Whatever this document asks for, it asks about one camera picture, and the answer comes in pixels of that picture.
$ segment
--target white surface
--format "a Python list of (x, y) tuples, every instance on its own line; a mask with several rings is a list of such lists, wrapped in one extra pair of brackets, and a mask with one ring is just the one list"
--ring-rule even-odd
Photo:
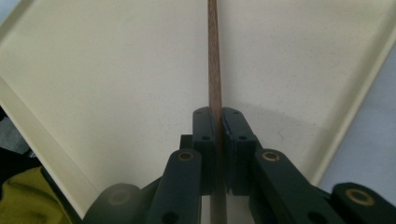
[[(207, 105), (205, 2), (21, 7), (0, 31), (0, 102), (79, 214), (109, 185), (161, 175)], [(394, 41), (395, 8), (219, 2), (224, 105), (318, 183)]]
[(320, 187), (355, 182), (396, 204), (396, 47), (350, 126)]

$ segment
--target wooden stick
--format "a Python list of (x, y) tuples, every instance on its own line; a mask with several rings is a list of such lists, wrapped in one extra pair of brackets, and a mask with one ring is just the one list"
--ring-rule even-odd
[(221, 79), (219, 62), (219, 30), (216, 0), (207, 1), (208, 46), (209, 46), (209, 107), (217, 130), (216, 178), (215, 187), (210, 196), (210, 222), (212, 224), (227, 223), (226, 196), (223, 174), (222, 149), (222, 103)]

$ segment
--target white tray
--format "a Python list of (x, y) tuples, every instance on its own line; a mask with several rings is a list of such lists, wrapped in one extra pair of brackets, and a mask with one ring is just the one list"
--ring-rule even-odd
[[(395, 10), (219, 1), (223, 105), (317, 184), (395, 41)], [(104, 188), (160, 176), (207, 98), (206, 1), (22, 1), (0, 28), (1, 106), (82, 217)], [(229, 223), (251, 221), (246, 198), (228, 204)]]

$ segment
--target cream plastic tray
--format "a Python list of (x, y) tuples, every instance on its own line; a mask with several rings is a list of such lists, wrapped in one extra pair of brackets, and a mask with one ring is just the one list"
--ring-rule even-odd
[[(317, 184), (394, 43), (396, 1), (219, 1), (223, 105)], [(21, 1), (0, 103), (84, 216), (163, 172), (207, 105), (206, 1)], [(249, 223), (229, 197), (229, 223)], [(203, 209), (203, 222), (207, 222)]]

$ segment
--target yellow fabric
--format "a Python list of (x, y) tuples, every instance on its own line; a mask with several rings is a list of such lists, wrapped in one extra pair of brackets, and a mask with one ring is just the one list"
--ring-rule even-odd
[(0, 224), (6, 223), (71, 223), (40, 167), (15, 175), (3, 184)]

